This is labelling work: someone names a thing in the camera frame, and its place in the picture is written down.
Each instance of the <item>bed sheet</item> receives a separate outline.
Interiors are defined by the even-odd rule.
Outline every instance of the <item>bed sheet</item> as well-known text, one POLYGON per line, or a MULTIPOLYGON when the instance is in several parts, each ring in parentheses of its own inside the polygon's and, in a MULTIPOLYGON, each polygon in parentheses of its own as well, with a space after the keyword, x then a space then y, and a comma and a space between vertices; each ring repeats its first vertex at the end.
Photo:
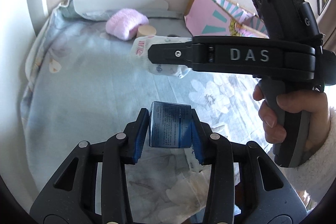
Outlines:
MULTIPOLYGON (((54 9, 31 49, 21 116, 39 190, 80 141, 106 141, 153 101, 189 104, 230 141, 255 140, 265 151, 271 148, 258 118, 260 103, 252 99, 254 78, 194 71, 182 79, 152 75, 130 61, 133 41, 105 33, 114 12, 79 15, 67 0, 54 9)), ((157 35, 191 36, 182 14, 141 12, 157 35)), ((192 148, 151 148, 146 141, 141 159, 126 167, 126 175, 135 222, 181 223, 205 206, 210 167, 198 164, 192 148)), ((238 182, 238 169, 235 176, 238 182)), ((99 199, 96 203, 99 210, 99 199)))

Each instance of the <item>white flower print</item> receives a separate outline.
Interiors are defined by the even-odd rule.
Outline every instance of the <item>white flower print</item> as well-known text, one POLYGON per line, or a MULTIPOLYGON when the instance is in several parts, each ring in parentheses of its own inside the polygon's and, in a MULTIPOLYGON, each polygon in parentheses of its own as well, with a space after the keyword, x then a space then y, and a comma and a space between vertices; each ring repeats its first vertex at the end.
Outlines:
POLYGON ((210 117, 219 117, 221 113, 228 113, 226 105, 230 104, 230 100, 226 95, 220 93, 218 86, 214 82, 209 81, 204 87, 201 82, 193 79, 191 85, 196 92, 189 93, 190 100, 202 105, 205 108, 204 111, 208 112, 210 117))

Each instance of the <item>small blue carton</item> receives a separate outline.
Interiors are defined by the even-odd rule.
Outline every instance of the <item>small blue carton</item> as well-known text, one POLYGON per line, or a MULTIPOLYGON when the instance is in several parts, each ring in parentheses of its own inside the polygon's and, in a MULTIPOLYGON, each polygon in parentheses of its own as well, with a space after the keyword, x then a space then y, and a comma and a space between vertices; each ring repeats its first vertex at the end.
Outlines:
POLYGON ((154 101, 150 110, 151 147, 191 147, 191 106, 154 101))

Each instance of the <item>teal stripe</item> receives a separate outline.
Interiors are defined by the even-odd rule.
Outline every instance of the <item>teal stripe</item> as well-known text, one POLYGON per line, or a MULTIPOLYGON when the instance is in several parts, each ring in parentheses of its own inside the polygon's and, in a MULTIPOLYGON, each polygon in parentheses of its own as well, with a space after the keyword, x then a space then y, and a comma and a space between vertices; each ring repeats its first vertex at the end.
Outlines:
POLYGON ((232 6, 232 3, 229 2, 229 4, 228 4, 227 7, 226 7, 226 10, 229 11, 230 8, 231 8, 231 6, 232 6))
POLYGON ((257 26, 255 27, 256 30, 259 29, 260 22, 261 22, 261 20, 260 20, 260 19, 257 19, 257 26))
POLYGON ((219 19, 220 21, 226 23, 227 22, 227 19, 220 13, 218 12, 217 10, 215 10, 212 14, 215 18, 219 19))
POLYGON ((202 31, 202 34, 206 34, 206 33, 216 33, 216 32, 225 32, 226 29, 222 28, 222 27, 216 27, 216 26, 209 26, 206 25, 204 30, 202 31))
POLYGON ((266 31, 265 25, 261 28, 260 32, 264 32, 264 31, 266 31))
POLYGON ((235 11, 237 11, 237 10, 238 10, 238 6, 234 7, 230 14, 233 15, 235 13, 235 11))
POLYGON ((236 14, 234 18, 241 17, 243 15, 243 11, 241 11, 239 14, 236 14))

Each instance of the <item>white fleece sleeve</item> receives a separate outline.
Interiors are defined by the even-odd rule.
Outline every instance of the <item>white fleece sleeve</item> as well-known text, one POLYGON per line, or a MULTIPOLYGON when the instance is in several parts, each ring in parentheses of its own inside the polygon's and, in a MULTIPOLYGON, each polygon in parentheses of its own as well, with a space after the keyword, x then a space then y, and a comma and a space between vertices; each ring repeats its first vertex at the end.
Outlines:
POLYGON ((330 108, 331 126, 324 145, 296 168, 284 168, 288 181, 296 190, 306 190, 320 202, 336 177, 336 109, 330 108))

